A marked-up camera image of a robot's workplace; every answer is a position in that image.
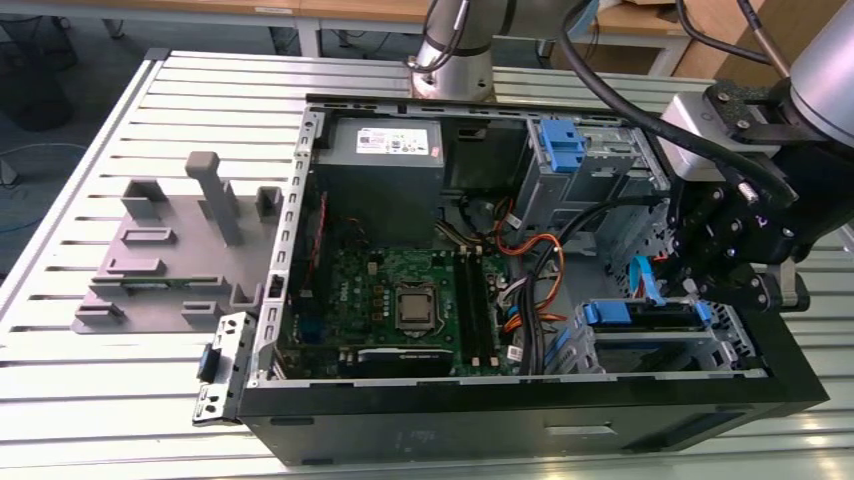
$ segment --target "black electrical cord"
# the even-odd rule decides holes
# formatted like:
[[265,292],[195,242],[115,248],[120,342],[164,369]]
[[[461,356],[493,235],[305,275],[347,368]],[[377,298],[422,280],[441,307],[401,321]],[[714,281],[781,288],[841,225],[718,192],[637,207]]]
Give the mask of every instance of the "black electrical cord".
[[[738,0],[738,6],[742,7],[742,12],[745,12],[745,7],[742,6],[742,2],[748,3],[748,1]],[[748,8],[750,9],[750,11],[753,11],[753,8],[750,7],[750,3],[748,3]],[[694,25],[692,24],[692,19],[689,18],[688,9],[685,7],[685,0],[677,0],[677,14],[680,15],[680,23],[682,24],[685,33],[688,33],[689,37],[692,37],[694,40],[709,45],[712,48],[716,48],[726,53],[732,53],[733,55],[746,58],[748,60],[753,60],[754,62],[764,63],[765,65],[772,64],[772,61],[769,60],[769,57],[765,54],[760,52],[754,52],[753,50],[748,50],[746,48],[738,47],[736,45],[730,45],[729,43],[722,42],[717,38],[712,38],[710,36],[700,32],[694,28]],[[745,17],[748,18],[748,23],[750,24],[750,27],[756,30],[758,27],[754,28],[748,13],[745,13]],[[753,12],[753,18],[756,19],[756,22],[758,24],[760,17],[757,16],[756,11]]]
[[750,29],[756,32],[762,28],[762,21],[760,20],[760,15],[757,14],[757,11],[753,9],[753,5],[750,5],[750,0],[737,0],[737,2],[738,2],[738,8],[742,9],[742,15],[745,15],[745,20],[748,20],[748,25],[750,25]]
[[546,354],[546,339],[543,335],[543,324],[539,321],[539,314],[537,313],[537,301],[534,300],[534,290],[537,285],[537,277],[533,273],[529,273],[522,287],[522,294],[525,295],[525,313],[522,316],[522,323],[530,319],[527,323],[531,324],[531,375],[543,374],[543,361]]
[[[427,36],[427,25],[430,24],[430,19],[433,17],[433,12],[435,8],[437,8],[437,0],[433,1],[433,3],[430,4],[430,8],[427,9],[427,18],[425,19],[425,28],[422,30],[425,36]],[[466,7],[466,10],[463,12],[463,17],[461,19],[461,27],[458,30],[454,30],[454,35],[451,35],[451,40],[449,41],[447,45],[442,49],[442,52],[439,52],[439,55],[431,60],[430,64],[422,66],[422,65],[410,65],[409,62],[406,61],[403,62],[407,68],[413,70],[415,73],[430,74],[435,72],[449,63],[451,58],[454,58],[454,55],[451,52],[454,52],[459,48],[459,44],[463,40],[463,31],[466,30],[466,23],[469,22],[470,11],[471,11],[471,7]]]
[[[587,7],[590,1],[581,2],[567,12],[563,19],[565,32],[569,31],[575,16]],[[594,73],[585,59],[575,51],[569,35],[559,35],[558,42],[578,78],[618,114],[650,134],[662,137],[677,146],[712,160],[726,181],[742,191],[742,194],[745,194],[745,190],[750,189],[750,194],[745,196],[758,196],[756,199],[749,198],[752,203],[764,199],[774,207],[792,205],[798,199],[798,194],[782,178],[774,175],[758,162],[641,110]]]
[[[647,206],[653,207],[665,201],[665,197],[658,195],[642,195],[633,197],[617,198],[614,200],[606,200],[605,202],[597,203],[593,207],[589,207],[586,210],[579,213],[575,218],[563,226],[561,232],[558,232],[558,241],[561,245],[566,244],[573,238],[582,228],[601,215],[611,211],[613,209],[623,206]],[[537,263],[534,264],[534,275],[535,278],[539,277],[543,269],[546,268],[546,263],[549,263],[549,259],[554,254],[554,249],[547,249],[541,252],[539,257],[537,258]]]
[[469,197],[466,195],[463,195],[459,198],[459,203],[458,203],[458,210],[459,210],[459,218],[463,220],[463,224],[466,225],[466,228],[469,228],[469,230],[471,230],[471,233],[475,237],[478,237],[478,240],[481,240],[481,243],[483,243],[483,245],[487,245],[487,236],[481,233],[481,231],[478,230],[478,227],[475,226],[475,222],[471,219],[471,215],[469,215],[469,212],[466,211],[466,207],[469,206]]
[[526,294],[525,288],[517,291],[517,307],[519,308],[519,316],[522,317],[522,362],[519,364],[519,375],[531,374],[531,359],[534,358],[534,330],[531,322],[526,321]]
[[602,33],[602,27],[599,26],[599,17],[593,19],[593,37],[587,44],[587,50],[585,50],[585,61],[589,62],[593,56],[597,54],[597,47],[599,47],[599,34]]

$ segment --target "floor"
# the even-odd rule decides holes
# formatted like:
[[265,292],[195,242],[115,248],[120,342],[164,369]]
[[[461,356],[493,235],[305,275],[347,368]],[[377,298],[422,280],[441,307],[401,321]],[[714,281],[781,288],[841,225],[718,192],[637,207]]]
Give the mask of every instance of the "floor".
[[[71,145],[28,148],[30,144],[63,143],[86,147],[95,137],[146,51],[155,47],[210,52],[299,55],[299,40],[291,29],[131,21],[124,37],[112,40],[99,20],[71,18],[68,37],[79,63],[58,73],[75,108],[63,127],[47,132],[22,130],[0,115],[0,156],[20,174],[14,188],[0,185],[0,282],[24,249],[38,222],[63,188],[84,150]],[[418,35],[353,32],[342,47],[337,32],[326,31],[323,49],[329,57],[403,60],[421,46]],[[534,44],[498,40],[497,65],[541,67]]]

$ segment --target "table leg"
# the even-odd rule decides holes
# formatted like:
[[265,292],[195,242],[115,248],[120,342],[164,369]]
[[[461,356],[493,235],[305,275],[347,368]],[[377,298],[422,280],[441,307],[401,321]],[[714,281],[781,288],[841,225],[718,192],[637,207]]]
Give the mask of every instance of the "table leg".
[[689,48],[689,43],[692,43],[689,37],[673,37],[668,39],[668,43],[664,45],[655,57],[655,62],[653,62],[650,75],[654,77],[669,77],[673,75],[685,51]]
[[322,57],[321,46],[321,22],[317,18],[297,19],[297,32],[299,33],[299,48],[303,57]]
[[104,28],[107,29],[107,33],[110,33],[110,38],[119,39],[124,37],[124,32],[122,32],[122,27],[124,25],[124,20],[116,22],[115,20],[110,20],[107,18],[102,19],[102,23],[104,24]]

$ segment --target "metal bracket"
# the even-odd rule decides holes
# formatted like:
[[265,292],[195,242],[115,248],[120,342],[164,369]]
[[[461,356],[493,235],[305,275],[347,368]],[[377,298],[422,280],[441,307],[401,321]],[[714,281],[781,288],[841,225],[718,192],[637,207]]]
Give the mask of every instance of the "metal bracket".
[[199,362],[202,388],[192,416],[195,426],[241,423],[238,406],[257,325],[258,320],[247,312],[226,315],[219,320],[214,342],[206,346]]
[[768,273],[777,279],[780,285],[781,304],[784,307],[794,307],[798,305],[798,292],[796,291],[796,261],[789,258],[780,265],[769,265]]

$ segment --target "aluminum extrusion table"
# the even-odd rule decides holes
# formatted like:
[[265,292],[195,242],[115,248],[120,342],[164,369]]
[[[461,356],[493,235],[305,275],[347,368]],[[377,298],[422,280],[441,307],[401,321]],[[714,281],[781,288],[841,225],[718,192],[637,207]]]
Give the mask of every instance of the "aluminum extrusion table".
[[[708,86],[606,78],[659,112],[676,92]],[[601,106],[567,72],[498,68],[495,87],[502,102]],[[215,150],[237,193],[287,190],[310,92],[405,96],[407,72],[391,62],[194,52],[143,63],[0,289],[0,477],[854,478],[844,450],[854,447],[854,261],[837,234],[801,268],[813,307],[788,316],[832,400],[678,454],[287,469],[245,427],[192,427],[211,335],[79,336],[68,326],[124,215],[128,179],[198,194],[184,159]]]

